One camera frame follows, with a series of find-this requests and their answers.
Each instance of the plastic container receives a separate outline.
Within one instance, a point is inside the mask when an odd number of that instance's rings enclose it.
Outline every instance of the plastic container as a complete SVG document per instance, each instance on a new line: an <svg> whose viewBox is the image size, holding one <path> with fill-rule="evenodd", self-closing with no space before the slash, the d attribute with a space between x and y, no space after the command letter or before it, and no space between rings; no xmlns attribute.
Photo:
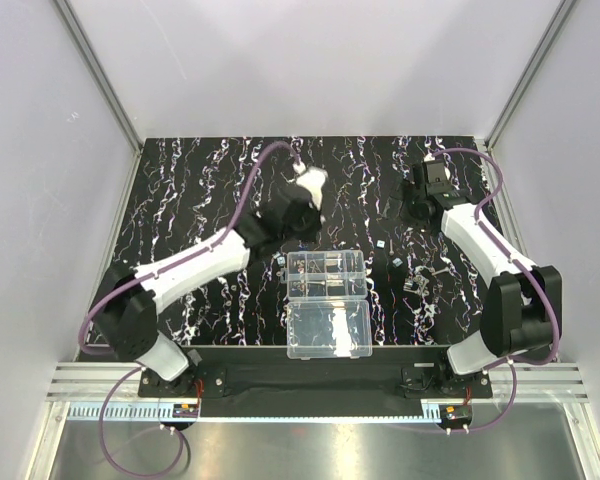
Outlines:
<svg viewBox="0 0 600 480"><path fill-rule="evenodd" d="M289 253L287 266L289 358L370 356L362 252L294 252Z"/></svg>

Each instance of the black and white marbled surface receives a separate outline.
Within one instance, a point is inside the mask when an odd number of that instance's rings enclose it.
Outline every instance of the black and white marbled surface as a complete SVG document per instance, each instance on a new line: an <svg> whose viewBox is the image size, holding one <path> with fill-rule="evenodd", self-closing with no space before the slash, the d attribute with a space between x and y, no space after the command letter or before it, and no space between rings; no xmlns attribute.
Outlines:
<svg viewBox="0 0 600 480"><path fill-rule="evenodd" d="M278 138L168 138L147 140L113 262L160 260L226 225L246 176L263 147ZM329 174L319 242L289 242L282 251L360 249L368 276L372 335L377 345L455 343L478 327L484 284L467 257L449 240L423 234L381 212L394 181L429 151L475 148L470 137L294 137L289 141L307 165ZM445 155L454 185L477 198L487 193L483 167L471 155ZM288 152L265 163L251 206L294 177ZM493 211L489 217L495 220ZM402 268L389 265L393 240ZM386 242L385 251L374 248ZM431 272L449 269L448 273ZM184 345L284 345L286 285L270 259L227 275L184 296L160 317L160 328ZM403 291L416 273L430 280L428 294Z"/></svg>

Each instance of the clear plastic box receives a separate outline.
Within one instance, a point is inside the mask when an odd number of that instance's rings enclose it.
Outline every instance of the clear plastic box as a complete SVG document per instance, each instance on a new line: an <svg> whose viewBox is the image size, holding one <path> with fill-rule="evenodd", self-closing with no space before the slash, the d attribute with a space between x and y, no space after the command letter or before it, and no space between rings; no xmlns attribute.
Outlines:
<svg viewBox="0 0 600 480"><path fill-rule="evenodd" d="M289 358L368 357L371 321L359 250L287 256Z"/></svg>

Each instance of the white panel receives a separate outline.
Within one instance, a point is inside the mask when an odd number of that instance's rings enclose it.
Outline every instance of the white panel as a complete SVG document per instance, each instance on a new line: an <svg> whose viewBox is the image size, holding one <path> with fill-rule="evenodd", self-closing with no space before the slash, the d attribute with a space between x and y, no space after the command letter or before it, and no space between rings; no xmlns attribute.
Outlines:
<svg viewBox="0 0 600 480"><path fill-rule="evenodd" d="M563 276L561 351L600 426L600 0L578 3L496 155L531 258Z"/></svg>
<svg viewBox="0 0 600 480"><path fill-rule="evenodd" d="M485 136L559 0L72 0L142 136Z"/></svg>
<svg viewBox="0 0 600 480"><path fill-rule="evenodd" d="M0 1L0 479L75 352L132 158L52 2Z"/></svg>

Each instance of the metal corner post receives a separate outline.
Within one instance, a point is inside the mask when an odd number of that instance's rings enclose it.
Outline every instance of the metal corner post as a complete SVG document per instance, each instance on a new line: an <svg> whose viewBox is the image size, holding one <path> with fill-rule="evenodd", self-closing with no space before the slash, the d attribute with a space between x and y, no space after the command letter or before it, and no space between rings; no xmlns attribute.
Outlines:
<svg viewBox="0 0 600 480"><path fill-rule="evenodd" d="M111 109L111 113L122 129L129 145L131 145L131 148L136 154L139 153L142 149L143 140L138 135L138 132L136 132L133 123L131 123L127 112L125 112L120 99L116 95L109 78L89 42L80 20L71 6L70 0L52 0L52 3L56 7L60 19L67 28L80 56L89 69L89 73L91 73L93 80L96 82L105 102Z"/></svg>
<svg viewBox="0 0 600 480"><path fill-rule="evenodd" d="M529 59L529 62L527 63L522 75L520 76L520 79L518 80L518 83L513 89L509 100L500 113L500 116L491 129L491 132L485 138L485 144L489 150L493 150L493 147L495 147L496 143L500 139L503 130L507 126L507 123L509 123L509 120L518 107L520 100L522 100L527 88L529 88L533 78L542 66L547 53L549 50L551 50L551 47L558 38L562 28L567 23L567 20L569 19L569 16L577 3L578 0L562 0L560 5L558 5L558 8L553 14L549 25L547 25L546 30L542 34L540 42L538 42L538 45L536 46L531 58Z"/></svg>

